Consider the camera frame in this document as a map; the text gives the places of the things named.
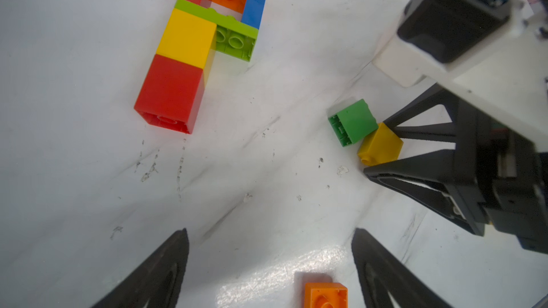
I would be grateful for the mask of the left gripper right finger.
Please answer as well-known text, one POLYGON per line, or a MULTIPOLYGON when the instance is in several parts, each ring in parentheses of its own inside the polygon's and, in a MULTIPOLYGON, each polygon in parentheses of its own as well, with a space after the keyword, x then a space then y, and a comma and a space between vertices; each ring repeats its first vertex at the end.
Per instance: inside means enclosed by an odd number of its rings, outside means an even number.
POLYGON ((355 229, 351 250, 367 307, 449 307, 367 230, 355 229))

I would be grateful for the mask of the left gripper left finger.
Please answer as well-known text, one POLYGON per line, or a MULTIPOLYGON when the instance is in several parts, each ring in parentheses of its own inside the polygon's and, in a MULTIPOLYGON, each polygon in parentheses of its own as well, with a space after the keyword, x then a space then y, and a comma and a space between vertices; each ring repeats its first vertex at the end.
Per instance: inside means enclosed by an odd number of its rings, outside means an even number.
POLYGON ((95 307, 175 307, 188 262, 187 230, 177 230, 95 307))

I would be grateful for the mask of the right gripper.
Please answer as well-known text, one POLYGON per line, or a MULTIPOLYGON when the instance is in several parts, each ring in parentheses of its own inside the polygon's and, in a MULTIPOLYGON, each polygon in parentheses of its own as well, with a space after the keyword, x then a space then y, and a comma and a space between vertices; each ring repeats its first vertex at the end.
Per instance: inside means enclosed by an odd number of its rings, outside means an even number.
POLYGON ((384 124, 399 138, 455 143, 365 168, 368 180, 425 206, 477 236, 485 225, 547 253, 547 188, 533 142, 435 84, 384 124), (411 123, 441 107, 449 121, 411 123))

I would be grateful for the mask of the yellow brick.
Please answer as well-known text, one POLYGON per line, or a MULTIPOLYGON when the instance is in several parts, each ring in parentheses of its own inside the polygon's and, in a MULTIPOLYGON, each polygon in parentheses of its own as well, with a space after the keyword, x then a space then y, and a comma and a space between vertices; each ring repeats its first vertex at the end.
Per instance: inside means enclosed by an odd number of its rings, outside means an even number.
POLYGON ((215 56, 216 32, 213 22, 174 9, 156 54, 203 70, 207 84, 215 56))
POLYGON ((376 131, 365 137, 358 150, 358 158, 366 166, 396 161, 403 144, 403 140, 390 128, 384 123, 380 123, 376 131))

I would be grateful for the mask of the dark green square brick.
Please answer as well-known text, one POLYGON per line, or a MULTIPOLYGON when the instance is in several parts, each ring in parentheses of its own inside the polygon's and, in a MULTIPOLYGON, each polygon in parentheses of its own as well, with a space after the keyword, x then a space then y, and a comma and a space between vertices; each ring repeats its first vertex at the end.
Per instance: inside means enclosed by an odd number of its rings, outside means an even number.
POLYGON ((364 99, 338 111, 328 121, 342 147, 362 141, 378 129, 378 123, 364 99))

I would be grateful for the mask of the red square brick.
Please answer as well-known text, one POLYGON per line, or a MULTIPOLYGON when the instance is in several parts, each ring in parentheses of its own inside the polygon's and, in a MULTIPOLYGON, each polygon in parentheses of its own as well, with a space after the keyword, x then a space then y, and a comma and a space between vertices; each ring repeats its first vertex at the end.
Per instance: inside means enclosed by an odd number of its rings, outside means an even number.
POLYGON ((155 55, 134 109, 150 125, 191 134, 204 91, 204 70, 155 55))

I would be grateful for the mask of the blue small brick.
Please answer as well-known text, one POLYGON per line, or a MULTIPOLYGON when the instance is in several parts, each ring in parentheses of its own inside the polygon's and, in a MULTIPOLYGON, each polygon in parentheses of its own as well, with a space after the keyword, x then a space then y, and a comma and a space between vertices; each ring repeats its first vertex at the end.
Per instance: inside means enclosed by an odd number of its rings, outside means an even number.
POLYGON ((241 22, 259 29, 266 0, 246 0, 241 22))

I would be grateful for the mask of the yellow brick front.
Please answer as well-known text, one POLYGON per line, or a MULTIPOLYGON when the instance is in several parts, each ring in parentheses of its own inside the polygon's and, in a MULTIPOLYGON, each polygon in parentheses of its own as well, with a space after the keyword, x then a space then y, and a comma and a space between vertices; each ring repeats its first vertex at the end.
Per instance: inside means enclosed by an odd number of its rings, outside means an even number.
POLYGON ((215 56, 216 32, 213 22, 174 9, 156 54, 203 70, 207 84, 215 56))

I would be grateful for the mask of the lime green long brick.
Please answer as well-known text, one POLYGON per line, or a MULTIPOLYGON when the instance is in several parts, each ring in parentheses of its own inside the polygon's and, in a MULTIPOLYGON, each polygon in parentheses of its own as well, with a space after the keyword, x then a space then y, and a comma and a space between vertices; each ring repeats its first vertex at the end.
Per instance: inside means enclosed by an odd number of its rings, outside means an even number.
POLYGON ((187 0, 177 0, 175 8, 217 25, 216 51, 243 61, 251 60, 259 32, 256 28, 187 0))

